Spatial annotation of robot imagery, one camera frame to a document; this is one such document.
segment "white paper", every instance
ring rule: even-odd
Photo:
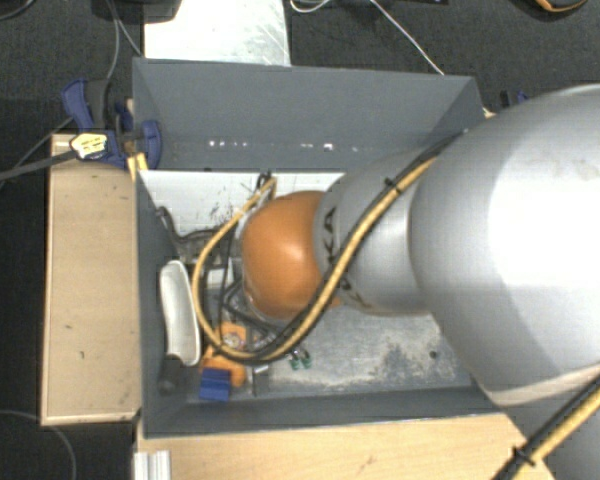
[[[145,24],[144,49],[152,59],[290,65],[281,0],[182,0],[171,21]]]

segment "black carpet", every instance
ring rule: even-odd
[[[560,15],[531,0],[379,0],[448,74],[477,79],[485,105],[503,90],[535,96],[600,82],[600,0]],[[0,9],[7,8],[0,2]],[[141,6],[117,4],[141,41]],[[296,65],[431,73],[413,46],[364,0],[339,0],[312,15],[288,14]],[[13,166],[64,119],[59,91],[102,78],[114,30],[102,0],[38,0],[0,23],[0,170]],[[113,99],[131,94],[132,50],[122,41]],[[47,150],[32,159],[43,158]],[[0,195],[0,410],[36,414],[42,342],[45,175],[8,183]],[[129,424],[63,429],[78,478],[130,475]],[[0,478],[70,478],[61,439],[18,416],[0,414]]]

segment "gray bin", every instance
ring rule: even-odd
[[[475,82],[468,77],[136,59],[133,83],[136,120],[160,123],[160,169],[175,171],[170,174],[175,198],[192,171],[346,172],[424,147],[483,119]],[[160,394],[165,344],[157,276],[176,252],[150,192],[139,177],[147,438],[496,410],[429,316],[395,319],[349,308],[328,313],[307,338],[313,368],[293,372],[284,361],[276,363],[267,393],[255,397],[247,387],[226,404],[201,401],[198,372],[192,368],[183,372],[174,394]]]

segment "blue clamp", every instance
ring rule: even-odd
[[[125,142],[136,141],[140,138],[144,139],[142,145],[144,147],[143,152],[147,156],[147,165],[150,169],[156,169],[162,154],[162,136],[157,121],[144,121],[142,123],[142,136],[137,137],[131,131],[133,129],[131,114],[124,106],[116,104],[116,112],[122,130],[127,132],[120,137],[117,136],[116,132],[107,128],[104,117],[107,108],[108,84],[107,80],[87,82],[84,78],[78,78],[69,83],[61,92],[65,112],[76,122],[80,133],[98,131],[106,135],[107,152],[98,156],[98,162],[104,162],[119,169],[126,169],[129,155],[122,150],[118,140],[121,139],[122,142]]]
[[[205,368],[202,370],[200,391],[198,393],[201,399],[228,402],[230,389],[231,372],[229,370],[218,368]]]

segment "wooden board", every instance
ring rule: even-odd
[[[53,139],[53,154],[68,149]],[[140,407],[133,184],[98,162],[51,169],[41,421],[129,420]]]
[[[523,442],[494,414],[151,440],[138,430],[137,448],[169,450],[173,480],[489,480]],[[552,478],[543,464],[524,477]]]

